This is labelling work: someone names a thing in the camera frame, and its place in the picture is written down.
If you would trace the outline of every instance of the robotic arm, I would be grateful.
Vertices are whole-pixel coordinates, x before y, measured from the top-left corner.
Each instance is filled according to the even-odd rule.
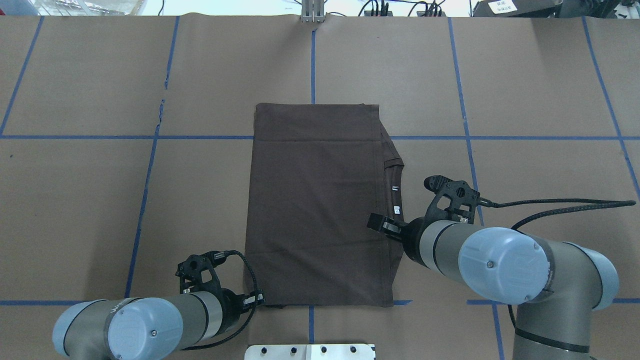
[[[240,256],[252,275],[254,292],[236,295],[220,286],[214,270],[228,256]],[[212,279],[202,280],[202,272]],[[71,360],[156,360],[177,350],[219,345],[240,333],[256,306],[264,303],[253,270],[238,251],[191,255],[178,264],[180,295],[165,298],[96,300],[68,308],[56,322],[56,351]],[[240,314],[251,311],[244,325],[227,339],[191,347],[228,332]]]
[[[422,266],[480,296],[519,305],[513,360],[588,360],[591,312],[618,292],[613,264],[574,243],[473,225],[476,207],[493,203],[464,181],[431,176],[424,185],[436,193],[424,217],[405,224],[371,214],[367,226],[402,242]],[[437,207],[442,197],[451,200],[447,209]]]

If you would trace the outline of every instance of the white mounting plate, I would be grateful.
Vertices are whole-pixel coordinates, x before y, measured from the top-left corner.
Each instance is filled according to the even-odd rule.
[[[375,348],[373,344],[252,345],[244,352],[244,360],[375,360]]]

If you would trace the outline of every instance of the metal bracket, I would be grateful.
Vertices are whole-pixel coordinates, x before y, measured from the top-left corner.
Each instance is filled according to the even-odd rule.
[[[373,344],[252,345],[244,360],[375,360]]]
[[[324,14],[324,0],[301,0],[302,14],[300,20],[302,22],[324,22],[326,15]]]

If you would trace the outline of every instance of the folded cloth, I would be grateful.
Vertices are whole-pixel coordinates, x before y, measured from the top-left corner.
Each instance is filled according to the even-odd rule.
[[[378,110],[257,105],[244,253],[267,305],[393,306],[403,248],[367,221],[402,220],[404,164]]]

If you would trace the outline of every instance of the white label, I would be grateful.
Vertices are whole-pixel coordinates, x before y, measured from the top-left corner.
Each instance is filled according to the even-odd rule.
[[[493,13],[510,13],[518,11],[512,0],[500,0],[488,3]]]

